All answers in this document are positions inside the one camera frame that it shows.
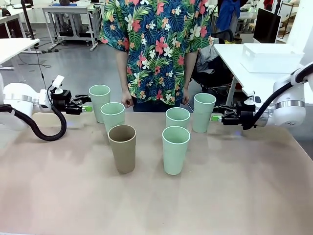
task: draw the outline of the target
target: hawaiian shirt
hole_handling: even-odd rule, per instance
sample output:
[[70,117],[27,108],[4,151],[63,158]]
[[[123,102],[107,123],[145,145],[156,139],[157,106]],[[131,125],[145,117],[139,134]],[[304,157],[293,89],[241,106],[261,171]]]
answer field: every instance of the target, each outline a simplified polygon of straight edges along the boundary
[[208,7],[208,0],[107,0],[100,39],[128,52],[128,88],[138,103],[182,99],[185,54],[209,45]]

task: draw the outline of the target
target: cable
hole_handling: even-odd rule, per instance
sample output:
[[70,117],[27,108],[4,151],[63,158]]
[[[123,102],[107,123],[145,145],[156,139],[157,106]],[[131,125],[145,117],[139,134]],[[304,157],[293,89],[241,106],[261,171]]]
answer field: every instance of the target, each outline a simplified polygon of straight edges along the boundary
[[279,88],[277,91],[275,91],[265,102],[264,104],[260,107],[260,109],[258,110],[258,112],[254,115],[253,119],[251,122],[243,124],[243,130],[249,130],[250,128],[252,128],[255,123],[257,122],[257,120],[261,117],[261,115],[264,113],[264,111],[267,109],[267,107],[283,92],[285,92],[286,90],[290,89],[291,87],[293,87],[293,85],[291,84],[291,82],[285,84],[284,86],[282,86],[281,88]]
[[61,122],[61,130],[58,134],[53,135],[53,136],[47,136],[45,134],[43,134],[39,127],[37,126],[36,122],[31,119],[29,116],[27,116],[26,114],[22,113],[21,111],[15,110],[14,115],[17,116],[19,119],[21,119],[22,121],[24,121],[25,123],[27,123],[30,128],[33,130],[34,134],[44,140],[44,141],[56,141],[59,138],[61,138],[65,132],[67,131],[67,121],[65,119],[65,117],[63,116],[63,114],[57,110],[55,107],[51,107],[52,111],[55,113],[56,116],[58,116],[58,118],[60,119]]
[[48,89],[47,89],[47,96],[48,96],[48,100],[49,100],[49,102],[50,102],[50,104],[51,104],[51,107],[53,106],[53,104],[52,104],[52,102],[51,102],[51,99],[50,99],[50,97],[49,97],[49,89],[52,87],[52,84],[48,87]]
[[37,52],[37,49],[36,49],[36,48],[35,48],[35,51],[36,51],[36,55],[37,55],[38,66],[39,66],[39,69],[40,69],[40,72],[41,72],[41,78],[43,79],[44,85],[45,85],[45,76],[44,76],[43,71],[41,70],[41,67],[40,67],[39,56],[38,56],[38,52]]
[[[19,64],[19,65],[38,65],[38,64],[30,64],[30,63],[26,63],[25,61],[23,61],[20,57],[20,55],[18,55],[19,59],[23,62],[23,64]],[[40,64],[40,66],[45,67],[46,69],[52,67],[51,65],[44,65],[44,64]]]
[[51,43],[51,41],[44,41],[44,42],[48,42],[48,43],[44,43],[44,44],[39,45],[39,46],[37,46],[37,47],[42,47],[42,46],[44,46],[44,45],[47,45],[47,44],[50,44],[50,43]]
[[87,46],[80,46],[80,47],[66,47],[66,48],[60,48],[59,50],[64,50],[64,49],[77,49],[77,48],[83,48]]

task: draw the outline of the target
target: white desk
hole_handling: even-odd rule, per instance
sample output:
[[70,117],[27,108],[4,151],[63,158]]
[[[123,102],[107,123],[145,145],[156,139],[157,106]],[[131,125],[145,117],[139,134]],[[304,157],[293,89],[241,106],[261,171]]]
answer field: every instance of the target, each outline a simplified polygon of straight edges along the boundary
[[[237,83],[240,83],[242,87],[254,90],[264,102],[272,94],[274,83],[279,78],[289,75],[289,73],[249,73],[240,63],[244,45],[214,45],[214,47],[234,75],[227,97],[227,105],[232,102]],[[304,87],[306,105],[312,105],[313,93],[308,84],[305,84]]]
[[0,65],[11,59],[12,64],[19,75],[20,82],[24,82],[25,79],[19,70],[19,63],[17,62],[15,56],[38,42],[39,39],[31,40],[29,38],[0,39]]
[[26,35],[25,35],[25,32],[24,32],[24,28],[22,26],[22,22],[21,22],[21,19],[20,19],[20,13],[23,13],[23,9],[14,9],[13,7],[8,7],[7,10],[10,12],[11,16],[0,17],[0,24],[5,24],[6,32],[7,32],[8,36],[9,36],[9,38],[11,38],[11,34],[10,34],[10,30],[8,28],[7,22],[15,20],[15,19],[17,19],[19,21],[20,28],[21,28],[21,31],[22,31],[22,35],[23,35],[24,38],[26,38]]
[[[77,6],[51,6],[50,4],[46,5],[37,5],[37,8],[42,8],[44,16],[45,16],[45,23],[49,32],[49,36],[51,39],[52,46],[51,48],[58,45],[55,43],[53,38],[58,40],[79,40],[79,41],[91,41],[92,47],[90,51],[93,51],[95,47],[98,45],[98,40],[100,37],[100,27],[102,22],[102,13],[100,5],[97,7],[95,4],[90,2],[77,2]],[[46,18],[46,13],[48,14],[52,34],[50,32],[50,27],[48,25],[48,21]],[[55,24],[54,21],[59,18],[62,21],[62,14],[70,15],[70,24],[73,30],[73,36],[61,36],[60,32],[61,29],[59,24]],[[81,37],[79,33],[79,29],[77,29],[77,25],[81,25],[81,14],[86,15],[88,19],[88,31],[87,34],[90,34],[90,37]]]
[[[18,20],[19,21],[19,25],[20,25],[20,29],[21,29],[21,32],[22,32],[22,35],[23,35],[23,38],[27,38],[26,37],[26,34],[25,34],[25,31],[24,31],[24,28],[23,28],[23,25],[22,25],[22,22],[21,22],[21,18],[20,18],[20,14],[23,14],[23,9],[14,9],[12,6],[8,7],[7,10],[10,12],[11,16],[3,16],[3,17],[0,17],[0,24],[4,24],[5,25],[5,29],[6,29],[6,33],[8,34],[8,37],[11,38],[11,33],[10,33],[10,30],[9,30],[9,27],[7,25],[7,22],[8,21],[12,21],[12,20]],[[30,48],[28,48],[28,52],[26,51],[25,53],[35,53],[33,51],[31,51]],[[8,68],[0,68],[0,70],[13,70],[14,68],[11,68],[11,67],[8,67]]]

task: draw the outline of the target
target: hand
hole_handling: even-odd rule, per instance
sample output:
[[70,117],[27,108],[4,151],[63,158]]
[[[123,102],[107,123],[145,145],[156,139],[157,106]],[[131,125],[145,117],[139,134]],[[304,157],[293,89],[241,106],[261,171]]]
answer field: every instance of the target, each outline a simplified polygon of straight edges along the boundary
[[122,104],[124,104],[126,108],[134,106],[133,99],[129,91],[124,91],[122,93]]
[[181,103],[182,104],[187,104],[187,102],[189,101],[189,92],[188,92],[188,88],[184,88],[184,91],[183,91],[183,98],[181,100]]

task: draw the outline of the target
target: cup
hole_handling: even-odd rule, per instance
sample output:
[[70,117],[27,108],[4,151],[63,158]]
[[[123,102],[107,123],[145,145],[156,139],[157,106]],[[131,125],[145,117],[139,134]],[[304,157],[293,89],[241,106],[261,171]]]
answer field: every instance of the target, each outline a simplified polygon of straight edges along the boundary
[[107,133],[118,125],[125,124],[125,107],[121,103],[110,102],[100,109]]
[[104,104],[109,103],[111,90],[106,85],[94,85],[89,88],[89,95],[96,120],[99,123],[103,123],[100,109]]
[[190,133],[181,126],[170,126],[162,133],[163,166],[169,175],[178,175],[183,163],[190,140]]
[[113,127],[108,136],[117,171],[132,172],[136,159],[136,130],[132,126],[119,125]]
[[190,112],[184,108],[174,107],[166,111],[166,127],[181,126],[187,129]]
[[192,130],[197,133],[205,133],[210,123],[216,98],[207,93],[195,95]]

